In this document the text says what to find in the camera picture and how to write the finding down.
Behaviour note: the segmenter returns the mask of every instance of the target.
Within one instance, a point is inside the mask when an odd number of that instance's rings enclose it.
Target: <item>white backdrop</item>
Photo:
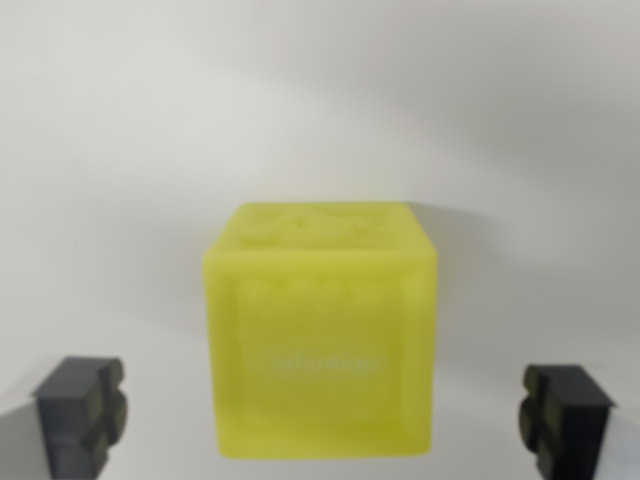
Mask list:
[[[121,356],[104,480],[539,478],[524,366],[640,361],[639,27],[614,1],[0,0],[0,389]],[[389,199],[441,254],[432,453],[220,458],[202,252],[248,200]]]

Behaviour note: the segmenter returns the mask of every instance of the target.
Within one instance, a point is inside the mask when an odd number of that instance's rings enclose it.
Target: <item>black plastic part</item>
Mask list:
[[[592,480],[614,403],[578,365],[531,365],[520,434],[546,480]]]
[[[34,392],[54,480],[98,478],[125,428],[123,378],[118,359],[67,357]]]

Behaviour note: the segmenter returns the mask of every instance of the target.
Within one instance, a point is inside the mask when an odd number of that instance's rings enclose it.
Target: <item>cube face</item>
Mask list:
[[[205,281],[224,454],[428,450],[436,257],[408,207],[245,206]]]

